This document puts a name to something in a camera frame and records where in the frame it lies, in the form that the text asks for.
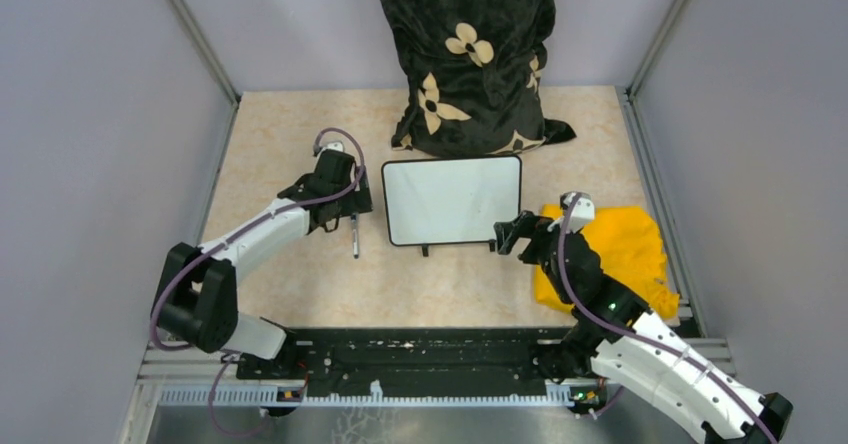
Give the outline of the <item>white whiteboard black frame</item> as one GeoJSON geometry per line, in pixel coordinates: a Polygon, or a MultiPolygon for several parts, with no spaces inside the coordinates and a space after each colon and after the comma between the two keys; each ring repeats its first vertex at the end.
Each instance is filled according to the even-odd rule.
{"type": "Polygon", "coordinates": [[[497,249],[494,224],[521,210],[523,162],[514,155],[387,161],[381,167],[388,240],[427,257],[443,245],[497,249]]]}

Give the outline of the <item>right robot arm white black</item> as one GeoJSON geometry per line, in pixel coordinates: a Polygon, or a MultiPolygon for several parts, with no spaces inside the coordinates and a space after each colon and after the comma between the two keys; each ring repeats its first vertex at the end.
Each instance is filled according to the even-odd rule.
{"type": "Polygon", "coordinates": [[[668,327],[648,303],[607,274],[569,217],[529,211],[494,225],[498,253],[529,241],[521,262],[541,268],[576,325],[560,344],[576,376],[608,378],[667,416],[698,443],[777,443],[794,406],[717,368],[668,327]]]}

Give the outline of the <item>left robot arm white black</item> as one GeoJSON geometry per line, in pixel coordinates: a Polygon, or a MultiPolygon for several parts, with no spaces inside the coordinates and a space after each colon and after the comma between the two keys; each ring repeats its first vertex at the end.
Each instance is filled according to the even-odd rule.
{"type": "Polygon", "coordinates": [[[167,253],[150,314],[159,349],[197,348],[260,358],[277,378],[292,375],[300,352],[286,330],[240,311],[238,286],[286,245],[344,217],[371,212],[365,166],[334,149],[318,152],[315,168],[280,191],[258,215],[202,245],[178,243],[167,253]]]}

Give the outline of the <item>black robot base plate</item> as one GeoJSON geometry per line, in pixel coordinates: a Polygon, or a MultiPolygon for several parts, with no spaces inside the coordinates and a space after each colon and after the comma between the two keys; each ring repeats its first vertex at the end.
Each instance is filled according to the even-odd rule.
{"type": "Polygon", "coordinates": [[[294,328],[280,355],[244,355],[240,380],[306,381],[314,398],[542,396],[550,385],[607,391],[586,355],[563,344],[566,329],[294,328]]]}

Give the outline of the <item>white marker pen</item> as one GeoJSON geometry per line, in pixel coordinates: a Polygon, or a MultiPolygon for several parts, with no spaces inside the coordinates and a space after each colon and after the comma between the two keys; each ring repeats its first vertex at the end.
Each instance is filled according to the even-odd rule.
{"type": "Polygon", "coordinates": [[[353,213],[350,217],[352,228],[352,255],[355,259],[360,257],[359,245],[359,214],[353,213]]]}

